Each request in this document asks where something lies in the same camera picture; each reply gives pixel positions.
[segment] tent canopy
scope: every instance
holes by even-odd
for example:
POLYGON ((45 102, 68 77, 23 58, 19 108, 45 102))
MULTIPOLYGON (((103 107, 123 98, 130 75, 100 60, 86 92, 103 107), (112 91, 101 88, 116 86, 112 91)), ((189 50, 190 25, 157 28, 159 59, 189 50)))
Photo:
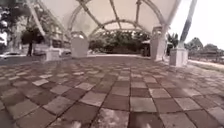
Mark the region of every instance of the tent canopy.
POLYGON ((180 0, 38 0, 70 32, 131 29, 151 32, 169 25, 180 0))

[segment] brick pavement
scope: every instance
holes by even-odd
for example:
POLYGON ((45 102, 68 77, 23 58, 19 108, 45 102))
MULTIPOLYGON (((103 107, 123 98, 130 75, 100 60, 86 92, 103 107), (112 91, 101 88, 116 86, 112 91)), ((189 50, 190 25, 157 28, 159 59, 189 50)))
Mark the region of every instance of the brick pavement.
POLYGON ((0 67, 0 114, 12 128, 222 128, 224 75, 128 57, 0 67))

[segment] sky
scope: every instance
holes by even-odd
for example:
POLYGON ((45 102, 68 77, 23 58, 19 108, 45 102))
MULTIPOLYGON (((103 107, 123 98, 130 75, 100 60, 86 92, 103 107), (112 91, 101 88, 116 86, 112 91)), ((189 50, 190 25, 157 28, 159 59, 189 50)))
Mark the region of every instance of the sky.
MULTIPOLYGON (((171 25, 171 31, 181 35, 191 0, 182 0, 171 25)), ((212 43, 224 49, 224 0, 198 0, 186 43, 198 37, 206 45, 212 43)))

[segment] foliage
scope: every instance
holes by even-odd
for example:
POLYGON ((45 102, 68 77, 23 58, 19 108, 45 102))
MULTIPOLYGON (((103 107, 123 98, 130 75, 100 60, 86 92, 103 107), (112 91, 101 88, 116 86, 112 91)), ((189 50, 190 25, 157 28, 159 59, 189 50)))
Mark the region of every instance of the foliage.
POLYGON ((176 48, 179 43, 178 34, 173 34, 172 36, 168 34, 167 40, 173 45, 174 48, 176 48))
POLYGON ((203 49, 203 44, 200 39, 195 37, 189 43, 185 44, 185 48, 191 51, 198 51, 203 49))
POLYGON ((218 47, 214 44, 207 44, 204 48, 203 48, 203 51, 218 51, 218 47))
POLYGON ((107 53, 140 53, 142 42, 149 39, 150 36, 142 32, 106 32, 90 42, 90 49, 107 53))
POLYGON ((1 0, 0 31, 13 34, 19 18, 27 12, 23 0, 1 0))
POLYGON ((3 43, 0 43, 0 54, 4 53, 6 50, 6 46, 3 43))
POLYGON ((28 27, 25 31, 22 32, 21 40, 22 40, 22 44, 29 44, 27 55, 31 56, 33 43, 43 42, 44 37, 41 35, 38 28, 28 27))

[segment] green tree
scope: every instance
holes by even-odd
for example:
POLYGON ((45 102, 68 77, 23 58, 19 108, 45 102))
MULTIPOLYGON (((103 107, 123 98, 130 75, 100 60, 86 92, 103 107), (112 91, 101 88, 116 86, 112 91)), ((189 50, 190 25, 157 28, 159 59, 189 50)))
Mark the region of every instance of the green tree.
POLYGON ((203 44, 201 43, 200 39, 195 37, 192 39, 189 43, 187 43, 186 48, 191 52, 191 51, 199 51, 203 49, 203 44))
POLYGON ((179 43, 179 39, 178 39, 178 34, 173 34, 172 36, 170 34, 167 35, 167 40, 172 43, 173 47, 176 48, 178 43, 179 43))
POLYGON ((14 41, 17 22, 26 11, 23 0, 1 0, 0 32, 8 34, 8 42, 14 41))
POLYGON ((32 55, 33 43, 41 43, 44 41, 44 37, 41 35, 38 28, 27 28, 22 32, 21 36, 22 44, 29 44, 27 56, 32 55))

